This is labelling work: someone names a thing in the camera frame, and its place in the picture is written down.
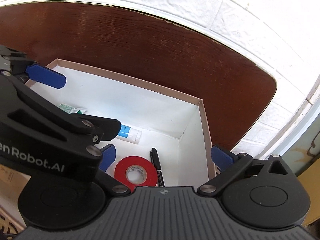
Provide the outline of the red tape roll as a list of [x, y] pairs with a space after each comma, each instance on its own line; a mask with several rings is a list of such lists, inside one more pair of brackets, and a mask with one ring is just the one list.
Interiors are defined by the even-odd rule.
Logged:
[[157, 171], [153, 164], [139, 156], [121, 159], [114, 170], [114, 178], [134, 191], [138, 186], [157, 185]]

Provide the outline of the white blue cream tube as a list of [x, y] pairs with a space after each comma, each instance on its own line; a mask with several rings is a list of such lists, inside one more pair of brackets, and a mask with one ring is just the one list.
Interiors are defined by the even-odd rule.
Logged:
[[130, 126], [121, 125], [120, 131], [116, 138], [133, 144], [138, 144], [141, 135], [142, 132], [140, 130], [134, 129]]

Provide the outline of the thin black marker pen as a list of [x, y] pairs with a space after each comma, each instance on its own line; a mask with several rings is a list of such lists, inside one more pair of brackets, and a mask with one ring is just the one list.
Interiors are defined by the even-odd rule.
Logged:
[[161, 163], [159, 161], [159, 156], [157, 150], [153, 147], [150, 151], [150, 159], [152, 164], [154, 165], [157, 172], [157, 183], [159, 187], [165, 187]]

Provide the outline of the green white packet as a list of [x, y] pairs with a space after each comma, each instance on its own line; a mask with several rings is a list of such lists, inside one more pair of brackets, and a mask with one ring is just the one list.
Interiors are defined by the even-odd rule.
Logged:
[[72, 113], [85, 114], [87, 112], [87, 109], [85, 108], [73, 107], [63, 103], [59, 105], [59, 109], [63, 110], [68, 114], [72, 114]]

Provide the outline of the tan cardboard storage box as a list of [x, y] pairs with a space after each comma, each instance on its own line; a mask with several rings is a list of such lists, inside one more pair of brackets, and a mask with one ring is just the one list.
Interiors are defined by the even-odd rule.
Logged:
[[199, 187], [215, 176], [210, 131], [202, 99], [148, 81], [85, 64], [56, 59], [48, 65], [66, 77], [61, 89], [28, 81], [37, 94], [59, 106], [119, 120], [141, 131], [139, 143], [112, 140], [117, 160], [146, 159], [155, 148], [167, 186]]

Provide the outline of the dark red wooden headboard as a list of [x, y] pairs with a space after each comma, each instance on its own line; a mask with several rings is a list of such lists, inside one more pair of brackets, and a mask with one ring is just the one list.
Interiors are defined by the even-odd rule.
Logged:
[[44, 65], [54, 59], [73, 61], [201, 98], [212, 142], [228, 150], [277, 89], [273, 77], [223, 44], [119, 7], [71, 2], [4, 6], [1, 44]]

